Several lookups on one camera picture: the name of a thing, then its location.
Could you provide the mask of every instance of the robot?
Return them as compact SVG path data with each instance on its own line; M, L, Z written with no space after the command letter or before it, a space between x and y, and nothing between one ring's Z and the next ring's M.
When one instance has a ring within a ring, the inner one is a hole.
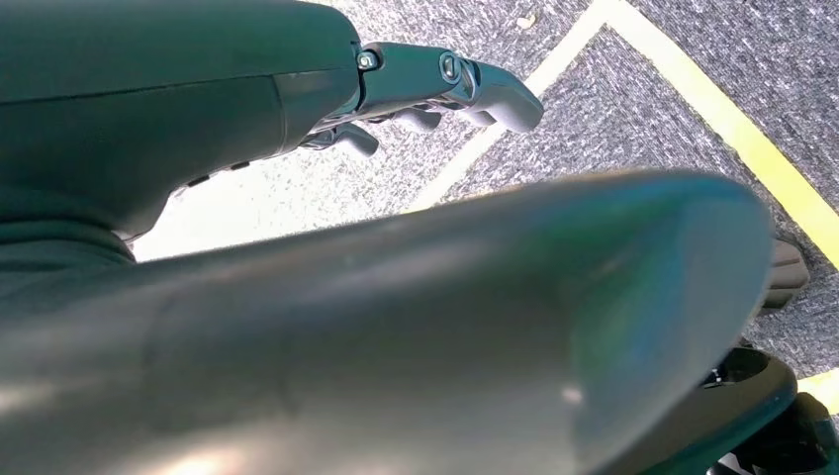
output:
M449 113L523 133L543 108L324 6L0 2L0 470L836 473L824 407L734 344L806 279L724 178L584 177L145 264L127 245L219 170L370 154L353 122Z

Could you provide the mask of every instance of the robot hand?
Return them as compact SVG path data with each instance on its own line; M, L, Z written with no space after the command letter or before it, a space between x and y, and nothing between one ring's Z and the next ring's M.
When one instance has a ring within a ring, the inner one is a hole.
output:
M356 59L356 94L322 119L301 146L349 143L369 156L378 142L348 122L394 120L413 132L428 132L441 114L456 111L479 127L499 123L522 133L533 130L544 114L539 100L510 72L447 49L375 43Z

